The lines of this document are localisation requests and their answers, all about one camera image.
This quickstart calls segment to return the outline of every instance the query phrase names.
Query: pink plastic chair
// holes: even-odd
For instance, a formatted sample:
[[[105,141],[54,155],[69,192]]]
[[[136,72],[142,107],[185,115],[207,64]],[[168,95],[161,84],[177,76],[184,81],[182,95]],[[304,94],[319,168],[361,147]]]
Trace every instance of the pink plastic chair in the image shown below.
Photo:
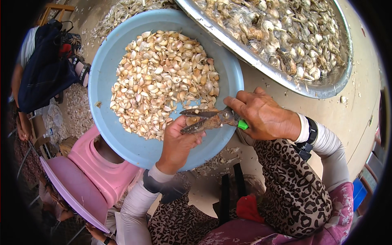
[[[110,233],[106,228],[107,204],[87,176],[68,158],[58,156],[41,164],[52,184],[64,200],[93,226]]]
[[[97,187],[111,208],[124,194],[125,189],[143,173],[141,169],[127,161],[114,164],[103,158],[94,146],[94,139],[100,135],[94,125],[74,144],[68,158],[74,162]]]

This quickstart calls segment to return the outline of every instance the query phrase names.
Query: metal basin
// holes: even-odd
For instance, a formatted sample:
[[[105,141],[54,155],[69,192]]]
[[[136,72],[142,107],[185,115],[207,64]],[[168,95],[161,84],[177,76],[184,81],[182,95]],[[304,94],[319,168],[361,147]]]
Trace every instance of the metal basin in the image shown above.
[[[145,140],[137,134],[126,132],[118,116],[109,109],[112,96],[111,87],[117,80],[116,68],[125,54],[125,47],[145,31],[164,30],[180,31],[182,34],[197,40],[204,47],[207,56],[214,59],[214,66],[219,72],[220,94],[216,100],[216,108],[223,110],[223,99],[233,96],[244,89],[242,71],[238,59],[225,47],[214,43],[196,22],[188,18],[182,11],[171,9],[151,10],[137,14],[116,27],[98,49],[94,57],[89,76],[89,104],[94,122],[108,145],[128,162],[151,169],[161,156],[163,142],[156,139]],[[95,106],[100,101],[100,108]],[[177,104],[176,118],[183,110]],[[203,143],[191,150],[186,165],[180,171],[193,169],[218,154],[230,140],[235,127],[224,125],[222,128],[209,130]]]
[[[337,0],[329,0],[329,2],[331,3],[331,7],[336,15],[338,26],[340,27],[340,55],[346,64],[342,67],[335,67],[326,78],[319,80],[318,84],[304,83],[300,80],[294,80],[292,77],[262,60],[246,45],[236,40],[229,32],[209,18],[203,10],[193,2],[193,0],[175,1],[189,17],[196,21],[215,39],[216,43],[223,45],[239,59],[260,70],[277,83],[295,93],[310,98],[330,98],[342,91],[350,78],[353,56],[352,40],[348,23]]]

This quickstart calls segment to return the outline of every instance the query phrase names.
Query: pink floral shirt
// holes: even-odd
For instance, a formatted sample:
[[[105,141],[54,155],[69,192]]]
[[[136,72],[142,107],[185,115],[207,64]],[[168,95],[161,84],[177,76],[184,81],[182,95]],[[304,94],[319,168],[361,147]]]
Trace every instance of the pink floral shirt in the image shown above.
[[[239,244],[291,244],[330,245],[342,244],[348,236],[353,216],[353,189],[351,182],[339,185],[329,193],[332,200],[332,216],[324,227],[307,238],[293,238],[276,233],[272,227],[250,220],[237,219],[209,232],[199,245]]]

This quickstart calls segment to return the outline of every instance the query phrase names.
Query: aluminum tray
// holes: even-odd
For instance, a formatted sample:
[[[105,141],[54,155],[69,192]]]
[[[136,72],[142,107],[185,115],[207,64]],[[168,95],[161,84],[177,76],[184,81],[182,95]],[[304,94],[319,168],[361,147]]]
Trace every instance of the aluminum tray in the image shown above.
[[[346,64],[342,67],[334,67],[326,78],[320,80],[320,84],[311,84],[294,80],[284,72],[276,69],[267,61],[254,54],[246,45],[236,40],[224,28],[210,19],[193,0],[175,0],[182,10],[208,32],[217,44],[225,46],[239,59],[260,70],[277,83],[287,89],[310,98],[326,99],[337,95],[346,86],[352,70],[352,39],[347,20],[337,0],[329,0],[335,12],[336,21],[341,31],[340,55]]]

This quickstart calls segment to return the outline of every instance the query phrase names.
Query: green handle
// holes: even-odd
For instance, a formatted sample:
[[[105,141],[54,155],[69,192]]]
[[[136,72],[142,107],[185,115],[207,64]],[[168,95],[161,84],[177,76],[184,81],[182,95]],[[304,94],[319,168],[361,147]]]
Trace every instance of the green handle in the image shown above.
[[[248,124],[245,122],[244,119],[238,121],[238,127],[239,127],[240,129],[242,129],[242,130],[245,130],[245,129],[249,128],[249,127],[248,127]]]

